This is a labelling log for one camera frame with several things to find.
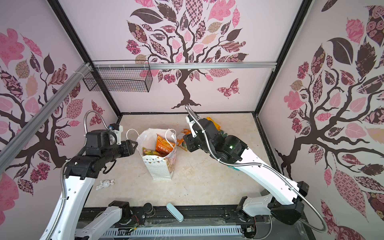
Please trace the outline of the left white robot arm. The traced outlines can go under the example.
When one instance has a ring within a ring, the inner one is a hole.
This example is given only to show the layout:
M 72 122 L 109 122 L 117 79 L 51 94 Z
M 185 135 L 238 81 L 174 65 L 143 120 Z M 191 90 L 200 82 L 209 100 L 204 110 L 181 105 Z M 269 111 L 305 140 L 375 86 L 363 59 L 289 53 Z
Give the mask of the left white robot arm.
M 108 163 L 132 156 L 138 143 L 121 140 L 121 133 L 94 130 L 86 133 L 85 145 L 61 172 L 62 194 L 43 232 L 42 240 L 98 240 L 114 224 L 132 215 L 129 203 L 117 201 L 81 230 L 77 230 L 87 197 L 100 173 L 107 174 Z

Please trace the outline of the orange chestnut snack bag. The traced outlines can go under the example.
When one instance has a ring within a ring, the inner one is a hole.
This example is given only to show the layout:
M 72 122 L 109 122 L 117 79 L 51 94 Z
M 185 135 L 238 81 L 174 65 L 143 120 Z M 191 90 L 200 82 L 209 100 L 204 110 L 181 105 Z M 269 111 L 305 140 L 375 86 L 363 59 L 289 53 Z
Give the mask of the orange chestnut snack bag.
M 160 135 L 157 135 L 156 152 L 156 155 L 159 157 L 166 157 L 169 154 L 175 154 L 176 144 Z

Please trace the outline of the pink Fox's candy bag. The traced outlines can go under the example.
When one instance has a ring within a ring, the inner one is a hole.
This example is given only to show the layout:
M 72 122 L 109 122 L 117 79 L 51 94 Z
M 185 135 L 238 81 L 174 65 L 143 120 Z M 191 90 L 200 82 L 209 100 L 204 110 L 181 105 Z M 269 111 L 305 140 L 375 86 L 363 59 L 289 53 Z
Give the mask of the pink Fox's candy bag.
M 153 150 L 147 149 L 147 148 L 144 148 L 144 147 L 142 148 L 142 150 L 143 150 L 143 155 L 144 156 L 159 156 L 159 157 L 162 156 L 161 153 L 159 153 L 157 151 L 153 151 Z

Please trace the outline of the white paper gift bag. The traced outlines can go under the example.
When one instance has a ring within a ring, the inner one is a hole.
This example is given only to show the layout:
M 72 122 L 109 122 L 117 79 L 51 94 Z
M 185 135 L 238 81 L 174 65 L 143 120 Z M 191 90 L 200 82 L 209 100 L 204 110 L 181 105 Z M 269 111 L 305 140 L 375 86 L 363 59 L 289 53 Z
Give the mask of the white paper gift bag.
M 166 157 L 159 156 L 144 156 L 142 148 L 156 150 L 157 135 L 160 135 L 172 143 L 176 144 L 176 153 L 169 154 Z M 137 150 L 142 157 L 153 180 L 171 180 L 177 158 L 177 138 L 174 129 L 147 129 L 141 134 L 138 134 L 136 139 L 138 143 Z

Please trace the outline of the orange white snack packet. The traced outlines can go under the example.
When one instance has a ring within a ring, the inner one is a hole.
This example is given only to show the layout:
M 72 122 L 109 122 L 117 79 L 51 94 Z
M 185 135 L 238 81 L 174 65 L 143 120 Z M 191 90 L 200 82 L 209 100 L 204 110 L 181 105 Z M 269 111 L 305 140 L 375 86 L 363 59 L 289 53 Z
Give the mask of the orange white snack packet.
M 191 131 L 189 129 L 183 129 L 180 133 L 177 134 L 177 146 L 183 149 L 184 151 L 188 151 L 184 136 L 190 133 Z

